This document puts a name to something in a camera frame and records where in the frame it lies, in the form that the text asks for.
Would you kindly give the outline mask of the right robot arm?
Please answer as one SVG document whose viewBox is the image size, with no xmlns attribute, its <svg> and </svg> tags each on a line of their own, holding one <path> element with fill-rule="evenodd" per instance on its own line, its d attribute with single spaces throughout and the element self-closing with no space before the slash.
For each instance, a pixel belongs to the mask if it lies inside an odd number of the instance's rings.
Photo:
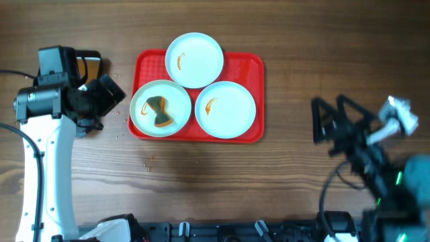
<svg viewBox="0 0 430 242">
<path fill-rule="evenodd" d="M 416 155 L 403 166 L 391 163 L 381 142 L 397 134 L 411 135 L 419 126 L 410 101 L 389 96 L 378 114 L 344 95 L 332 106 L 316 97 L 311 101 L 313 141 L 331 141 L 330 156 L 340 153 L 338 164 L 322 186 L 314 229 L 318 241 L 428 241 L 429 156 Z M 362 186 L 345 180 L 355 190 L 369 190 L 376 206 L 362 212 L 356 227 L 346 212 L 325 209 L 327 190 L 344 166 L 360 176 Z"/>
</svg>

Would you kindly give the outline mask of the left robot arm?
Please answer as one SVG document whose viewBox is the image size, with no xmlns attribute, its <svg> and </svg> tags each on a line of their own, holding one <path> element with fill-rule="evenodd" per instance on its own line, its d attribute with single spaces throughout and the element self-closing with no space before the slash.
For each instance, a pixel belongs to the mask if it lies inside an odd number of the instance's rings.
<svg viewBox="0 0 430 242">
<path fill-rule="evenodd" d="M 53 46 L 38 51 L 39 71 L 13 106 L 25 148 L 24 201 L 16 241 L 75 241 L 71 157 L 75 138 L 102 130 L 101 118 L 126 96 L 99 66 L 94 79 L 78 63 L 96 50 Z"/>
</svg>

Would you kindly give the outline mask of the orange green sponge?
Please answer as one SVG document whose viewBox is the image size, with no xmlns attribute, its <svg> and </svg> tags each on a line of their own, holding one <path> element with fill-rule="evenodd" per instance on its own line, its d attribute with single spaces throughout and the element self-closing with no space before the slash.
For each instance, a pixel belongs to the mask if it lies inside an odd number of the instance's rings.
<svg viewBox="0 0 430 242">
<path fill-rule="evenodd" d="M 147 99 L 146 103 L 155 112 L 155 126 L 164 127 L 173 122 L 172 117 L 165 111 L 166 99 L 162 96 L 154 96 Z"/>
</svg>

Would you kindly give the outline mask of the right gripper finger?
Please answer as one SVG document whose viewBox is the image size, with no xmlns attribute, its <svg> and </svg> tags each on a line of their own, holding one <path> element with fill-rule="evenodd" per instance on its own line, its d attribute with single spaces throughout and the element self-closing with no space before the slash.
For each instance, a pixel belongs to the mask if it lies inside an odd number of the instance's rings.
<svg viewBox="0 0 430 242">
<path fill-rule="evenodd" d="M 354 127 L 360 130 L 370 130 L 371 124 L 376 120 L 376 115 L 363 107 L 361 104 L 353 101 L 346 95 L 339 95 L 336 98 L 337 108 L 340 115 Z"/>
<path fill-rule="evenodd" d="M 336 109 L 320 97 L 311 101 L 312 129 L 314 143 L 333 139 Z"/>
</svg>

